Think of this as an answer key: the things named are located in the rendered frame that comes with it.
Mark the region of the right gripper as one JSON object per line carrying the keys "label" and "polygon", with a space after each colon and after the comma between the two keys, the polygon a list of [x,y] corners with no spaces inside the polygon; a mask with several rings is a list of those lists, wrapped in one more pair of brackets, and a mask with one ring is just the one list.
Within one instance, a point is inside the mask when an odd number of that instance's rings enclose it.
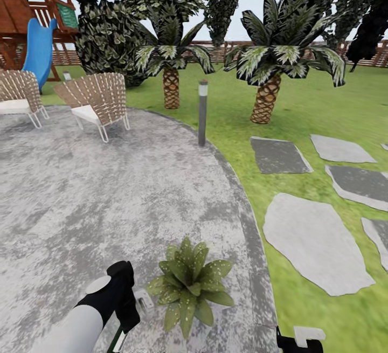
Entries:
{"label": "right gripper", "polygon": [[276,342],[282,353],[322,353],[318,341],[307,340],[308,348],[298,347],[294,338],[281,336],[281,332],[276,332]]}

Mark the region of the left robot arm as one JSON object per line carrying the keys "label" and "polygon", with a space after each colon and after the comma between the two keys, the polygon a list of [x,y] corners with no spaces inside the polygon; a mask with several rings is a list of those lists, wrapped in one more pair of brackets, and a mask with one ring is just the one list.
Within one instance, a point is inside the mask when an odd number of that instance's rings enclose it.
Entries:
{"label": "left robot arm", "polygon": [[114,311],[124,334],[140,322],[138,304],[151,320],[155,308],[148,292],[145,289],[132,292],[132,264],[121,260],[110,266],[106,274],[92,282],[77,306],[27,353],[92,353]]}

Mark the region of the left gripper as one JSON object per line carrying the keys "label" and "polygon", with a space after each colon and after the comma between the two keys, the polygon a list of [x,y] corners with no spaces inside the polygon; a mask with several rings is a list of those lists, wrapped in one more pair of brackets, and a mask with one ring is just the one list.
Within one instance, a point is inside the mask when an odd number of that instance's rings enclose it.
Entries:
{"label": "left gripper", "polygon": [[114,311],[124,334],[132,330],[140,322],[140,315],[135,307],[134,295],[131,296],[131,299],[125,305],[117,306]]}

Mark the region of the insectifuge atomizer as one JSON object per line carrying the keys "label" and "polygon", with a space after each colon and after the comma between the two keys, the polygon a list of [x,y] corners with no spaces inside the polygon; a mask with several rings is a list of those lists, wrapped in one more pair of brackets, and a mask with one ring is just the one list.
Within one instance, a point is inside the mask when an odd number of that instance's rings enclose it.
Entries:
{"label": "insectifuge atomizer", "polygon": [[128,331],[126,334],[123,333],[122,327],[119,326],[119,329],[107,351],[107,353],[120,353],[123,345],[125,344],[125,341],[129,335],[130,331]]}

